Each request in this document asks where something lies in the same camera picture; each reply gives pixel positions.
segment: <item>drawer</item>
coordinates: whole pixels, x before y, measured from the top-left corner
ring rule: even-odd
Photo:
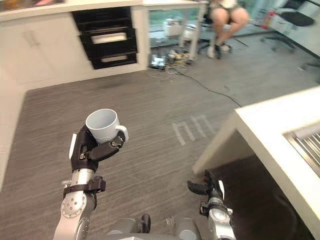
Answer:
[[[94,69],[105,69],[127,64],[137,63],[137,55],[135,53],[119,54],[110,57],[91,59]]]
[[[73,11],[72,15],[80,32],[121,26],[132,28],[129,6]]]
[[[117,29],[79,36],[88,59],[100,59],[120,53],[137,53],[135,29]]]

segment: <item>red object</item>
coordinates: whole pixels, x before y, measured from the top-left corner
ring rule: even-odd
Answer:
[[[271,22],[271,19],[276,15],[276,11],[275,10],[272,10],[272,11],[269,11],[266,15],[266,18],[264,20],[264,23],[262,24],[262,28],[263,29],[268,29],[269,28],[269,24]]]

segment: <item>white mug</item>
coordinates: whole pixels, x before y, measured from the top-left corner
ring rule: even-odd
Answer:
[[[127,128],[120,125],[118,115],[112,109],[94,111],[86,118],[85,125],[98,144],[112,140],[118,131],[124,133],[125,141],[129,139]]]

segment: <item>table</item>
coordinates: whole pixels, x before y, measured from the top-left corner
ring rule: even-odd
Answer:
[[[317,102],[320,86],[235,109],[193,165],[194,173],[256,154],[320,240],[320,178],[283,136],[319,122],[320,112],[310,104]]]
[[[144,0],[143,1],[143,6],[145,7],[144,11],[144,19],[145,19],[145,43],[146,43],[146,48],[148,49],[148,55],[151,53],[150,52],[150,40],[149,40],[149,11],[152,10],[172,10],[172,9],[186,9],[184,11],[184,18],[182,21],[182,25],[184,26],[188,20],[189,17],[189,11],[188,9],[194,9],[198,8],[198,16],[197,16],[197,21],[196,21],[196,30],[193,35],[193,39],[191,41],[191,47],[189,50],[190,53],[190,60],[195,60],[195,56],[197,54],[197,45],[198,45],[198,39],[199,39],[199,34],[201,31],[201,21],[202,18],[205,14],[206,11],[206,3],[207,1],[191,1],[191,0]],[[184,38],[182,37],[183,34],[183,29],[182,33],[180,36],[180,41],[179,41],[179,46],[183,47],[184,44]]]

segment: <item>cabinet door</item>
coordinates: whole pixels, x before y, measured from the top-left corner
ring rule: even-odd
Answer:
[[[54,71],[21,20],[0,24],[0,65],[18,84],[53,78]]]
[[[69,12],[29,17],[25,24],[59,76],[76,76],[92,71]]]

